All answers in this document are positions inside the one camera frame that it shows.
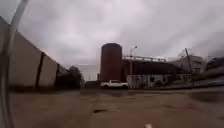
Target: ground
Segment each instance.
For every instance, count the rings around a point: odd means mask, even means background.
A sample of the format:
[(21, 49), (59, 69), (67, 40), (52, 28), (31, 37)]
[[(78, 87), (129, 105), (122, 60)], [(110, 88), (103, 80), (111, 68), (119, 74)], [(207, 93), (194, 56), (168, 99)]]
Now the ground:
[(223, 128), (223, 88), (12, 93), (16, 128)]

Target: tree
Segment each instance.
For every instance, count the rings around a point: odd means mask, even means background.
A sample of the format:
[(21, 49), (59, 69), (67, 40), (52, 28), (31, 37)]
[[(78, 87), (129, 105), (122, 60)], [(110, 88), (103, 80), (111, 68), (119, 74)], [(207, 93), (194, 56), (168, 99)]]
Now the tree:
[(60, 82), (57, 86), (69, 88), (80, 88), (84, 81), (82, 73), (75, 66), (71, 66), (68, 72), (58, 79), (60, 79)]

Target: railing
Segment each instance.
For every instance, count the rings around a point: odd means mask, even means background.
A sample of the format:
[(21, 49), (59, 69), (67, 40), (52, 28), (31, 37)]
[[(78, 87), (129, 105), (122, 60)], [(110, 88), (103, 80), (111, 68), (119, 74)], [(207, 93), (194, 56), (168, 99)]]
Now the railing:
[(161, 59), (161, 58), (142, 57), (142, 56), (130, 56), (130, 55), (123, 55), (123, 59), (124, 60), (149, 61), (149, 62), (166, 62), (166, 59)]

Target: street lamp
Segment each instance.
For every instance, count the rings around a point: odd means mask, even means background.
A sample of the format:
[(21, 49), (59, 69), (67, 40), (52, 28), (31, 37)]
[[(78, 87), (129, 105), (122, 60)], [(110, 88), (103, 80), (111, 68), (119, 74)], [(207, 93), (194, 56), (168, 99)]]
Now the street lamp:
[(132, 84), (132, 52), (133, 52), (135, 49), (137, 49), (137, 46), (135, 46), (134, 48), (132, 48), (132, 49), (130, 50), (130, 77), (131, 77), (131, 79), (130, 79), (130, 84)]

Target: pole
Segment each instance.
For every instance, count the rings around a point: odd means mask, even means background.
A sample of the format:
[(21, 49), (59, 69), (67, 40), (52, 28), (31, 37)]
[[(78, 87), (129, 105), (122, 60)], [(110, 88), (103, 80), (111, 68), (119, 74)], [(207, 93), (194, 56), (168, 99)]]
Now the pole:
[(130, 52), (130, 85), (131, 85), (131, 88), (132, 88), (132, 54)]
[(131, 83), (131, 87), (132, 87), (132, 51), (136, 48), (137, 48), (137, 46), (135, 46), (134, 48), (132, 48), (130, 50), (130, 77), (131, 77), (130, 83)]
[(16, 9), (16, 12), (11, 21), (11, 25), (7, 30), (2, 51), (0, 53), (0, 127), (13, 128), (13, 120), (10, 112), (9, 103), (9, 61), (10, 55), (14, 45), (14, 37), (16, 35), (17, 27), (21, 16), (25, 10), (28, 0), (22, 0)]
[(187, 61), (188, 61), (188, 65), (189, 65), (189, 69), (190, 69), (190, 73), (191, 73), (191, 85), (194, 86), (194, 79), (193, 79), (193, 72), (192, 72), (191, 60), (190, 60), (190, 57), (188, 55), (187, 48), (185, 48), (185, 51), (186, 51), (186, 54), (187, 54)]

